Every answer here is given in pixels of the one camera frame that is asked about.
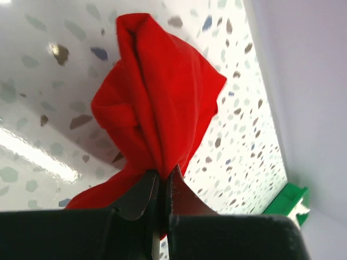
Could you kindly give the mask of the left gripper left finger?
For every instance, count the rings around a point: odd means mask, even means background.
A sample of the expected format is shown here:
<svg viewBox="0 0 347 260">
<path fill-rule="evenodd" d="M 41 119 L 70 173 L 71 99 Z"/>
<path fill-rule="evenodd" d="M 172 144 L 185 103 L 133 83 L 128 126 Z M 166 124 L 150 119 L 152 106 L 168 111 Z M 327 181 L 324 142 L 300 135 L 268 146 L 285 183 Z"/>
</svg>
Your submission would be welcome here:
<svg viewBox="0 0 347 260">
<path fill-rule="evenodd" d="M 158 259 L 159 175 L 102 209 L 1 213 L 1 259 Z"/>
</svg>

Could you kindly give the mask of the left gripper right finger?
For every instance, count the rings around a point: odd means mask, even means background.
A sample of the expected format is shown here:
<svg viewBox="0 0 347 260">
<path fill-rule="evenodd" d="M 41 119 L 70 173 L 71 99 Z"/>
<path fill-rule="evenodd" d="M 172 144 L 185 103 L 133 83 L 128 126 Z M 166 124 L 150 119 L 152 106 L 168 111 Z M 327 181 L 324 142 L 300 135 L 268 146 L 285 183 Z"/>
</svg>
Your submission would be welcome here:
<svg viewBox="0 0 347 260">
<path fill-rule="evenodd" d="M 218 214 L 184 182 L 179 166 L 166 184 L 170 259 L 310 259 L 288 217 Z"/>
</svg>

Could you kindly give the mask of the red t-shirt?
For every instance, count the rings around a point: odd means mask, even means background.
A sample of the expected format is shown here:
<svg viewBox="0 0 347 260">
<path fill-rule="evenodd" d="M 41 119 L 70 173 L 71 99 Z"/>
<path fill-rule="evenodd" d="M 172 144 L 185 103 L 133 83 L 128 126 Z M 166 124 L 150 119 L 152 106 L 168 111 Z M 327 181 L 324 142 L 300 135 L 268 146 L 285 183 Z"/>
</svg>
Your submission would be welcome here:
<svg viewBox="0 0 347 260">
<path fill-rule="evenodd" d="M 126 164 L 108 181 L 75 196 L 67 210 L 107 207 L 148 170 L 156 170 L 163 181 L 175 167 L 185 173 L 217 114 L 227 80 L 151 15 L 121 15 L 115 23 L 120 59 L 91 109 Z"/>
</svg>

